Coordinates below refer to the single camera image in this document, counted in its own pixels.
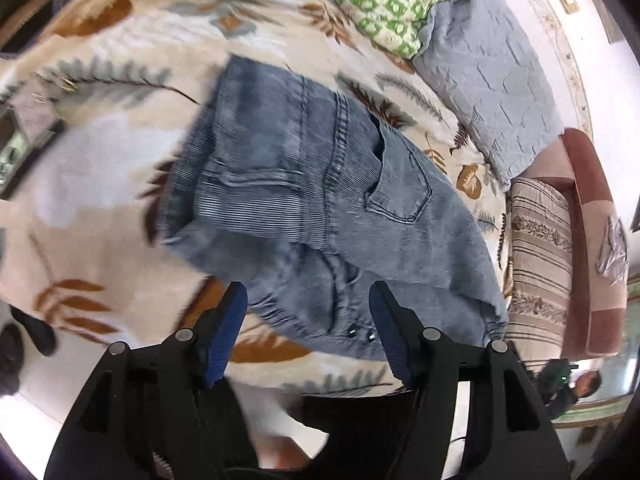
jeans back pocket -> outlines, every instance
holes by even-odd
[[[416,154],[401,134],[378,121],[384,143],[382,170],[373,192],[366,199],[368,211],[396,222],[412,224],[433,193]]]

floral bedspread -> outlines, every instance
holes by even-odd
[[[155,344],[224,287],[157,243],[158,203],[180,142],[238,54],[350,94],[404,133],[472,211],[503,284],[505,196],[466,131],[411,63],[375,47],[331,0],[72,0],[16,61],[0,101],[34,72],[60,92],[68,130],[0,203],[0,297],[67,332]],[[386,363],[309,350],[248,314],[228,374],[292,392],[380,395]]]

denim jeans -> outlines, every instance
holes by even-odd
[[[504,331],[478,225],[427,156],[360,103],[274,66],[229,61],[174,165],[159,228],[312,350],[385,360],[367,304],[380,279],[457,342]]]

wall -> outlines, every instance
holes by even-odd
[[[574,51],[593,123],[593,140],[614,203],[628,229],[638,197],[640,178],[640,66],[626,41],[609,44],[592,0],[577,0],[580,11],[564,12],[549,0]],[[640,272],[640,232],[629,236],[632,273]]]

man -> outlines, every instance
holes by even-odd
[[[578,399],[592,396],[602,384],[600,372],[588,370],[571,388],[570,372],[569,359],[551,359],[535,379],[536,389],[551,420],[565,413]]]

